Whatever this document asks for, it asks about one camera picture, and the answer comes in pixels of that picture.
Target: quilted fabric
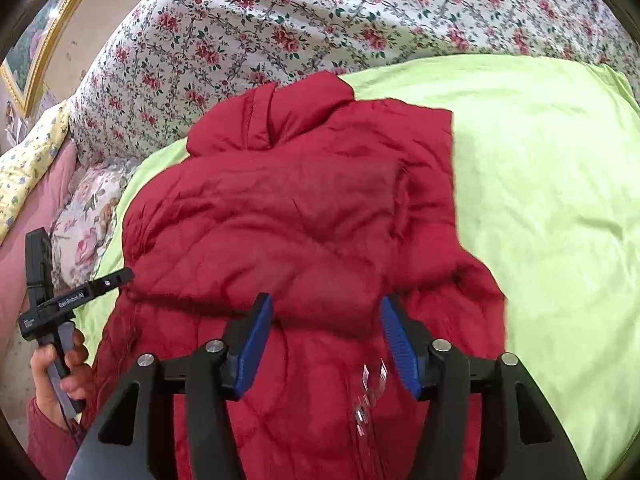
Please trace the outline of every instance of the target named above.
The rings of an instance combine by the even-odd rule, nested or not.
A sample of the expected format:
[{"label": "quilted fabric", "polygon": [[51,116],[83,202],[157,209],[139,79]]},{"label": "quilted fabric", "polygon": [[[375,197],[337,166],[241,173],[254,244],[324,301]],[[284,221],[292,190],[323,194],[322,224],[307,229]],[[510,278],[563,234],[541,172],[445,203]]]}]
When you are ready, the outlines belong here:
[{"label": "quilted fabric", "polygon": [[[219,104],[189,134],[190,158],[131,203],[124,287],[94,363],[91,424],[137,355],[185,355],[220,336],[260,291],[275,322],[254,387],[229,403],[249,479],[404,479],[426,406],[392,373],[356,434],[364,364],[391,364],[383,294],[469,354],[504,345],[503,296],[460,247],[452,196],[451,114],[397,100],[356,102],[329,73]],[[463,469],[475,470],[474,406]],[[190,479],[183,399],[175,450]]]}]

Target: silver bolt head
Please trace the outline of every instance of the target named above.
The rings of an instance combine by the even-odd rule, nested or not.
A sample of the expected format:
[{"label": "silver bolt head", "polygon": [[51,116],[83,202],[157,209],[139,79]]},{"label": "silver bolt head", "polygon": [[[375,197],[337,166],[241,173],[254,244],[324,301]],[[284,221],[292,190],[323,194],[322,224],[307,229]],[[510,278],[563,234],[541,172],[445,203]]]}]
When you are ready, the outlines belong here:
[{"label": "silver bolt head", "polygon": [[225,344],[220,341],[220,339],[212,339],[205,345],[207,352],[211,354],[217,354],[218,352],[222,351],[224,347]]},{"label": "silver bolt head", "polygon": [[154,361],[155,359],[151,354],[142,354],[138,358],[138,366],[149,366],[153,364]]},{"label": "silver bolt head", "polygon": [[502,362],[504,364],[506,364],[507,366],[515,366],[516,364],[518,364],[520,362],[519,359],[518,359],[518,356],[516,354],[512,354],[510,352],[502,354],[500,356],[500,359],[502,359]]},{"label": "silver bolt head", "polygon": [[448,352],[451,350],[451,343],[446,339],[435,339],[431,345],[438,352]]}]

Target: red sleeve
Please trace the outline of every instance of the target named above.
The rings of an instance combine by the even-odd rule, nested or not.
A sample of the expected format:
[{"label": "red sleeve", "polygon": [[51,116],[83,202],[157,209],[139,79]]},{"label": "red sleeve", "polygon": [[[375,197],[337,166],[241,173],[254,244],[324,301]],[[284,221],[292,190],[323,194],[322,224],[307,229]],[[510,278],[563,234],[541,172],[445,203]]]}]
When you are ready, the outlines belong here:
[{"label": "red sleeve", "polygon": [[29,445],[27,454],[46,480],[65,480],[84,432],[74,420],[69,421],[73,435],[53,424],[42,414],[36,399],[27,408]]}]

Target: picture frame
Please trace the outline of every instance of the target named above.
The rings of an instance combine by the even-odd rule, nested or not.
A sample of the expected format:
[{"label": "picture frame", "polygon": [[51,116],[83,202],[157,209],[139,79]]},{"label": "picture frame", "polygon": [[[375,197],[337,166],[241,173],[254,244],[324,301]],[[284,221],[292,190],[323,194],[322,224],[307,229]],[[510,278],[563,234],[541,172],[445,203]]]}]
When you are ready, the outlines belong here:
[{"label": "picture frame", "polygon": [[2,79],[22,117],[30,117],[40,101],[49,61],[80,1],[48,0],[2,63]]}]

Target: human hand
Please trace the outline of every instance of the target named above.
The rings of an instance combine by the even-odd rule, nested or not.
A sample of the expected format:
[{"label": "human hand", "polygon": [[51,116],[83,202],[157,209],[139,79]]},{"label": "human hand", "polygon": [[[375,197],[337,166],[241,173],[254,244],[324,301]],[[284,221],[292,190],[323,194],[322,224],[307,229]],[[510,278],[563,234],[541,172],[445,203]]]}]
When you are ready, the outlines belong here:
[{"label": "human hand", "polygon": [[[65,363],[71,370],[71,375],[60,381],[60,387],[71,399],[90,399],[95,394],[94,371],[84,362],[89,357],[89,351],[83,345],[82,332],[74,331],[73,342],[74,348],[65,354]],[[47,367],[55,359],[56,348],[53,345],[37,348],[31,357],[31,373],[38,409],[56,426],[66,431],[67,425],[60,403],[47,375]]]}]

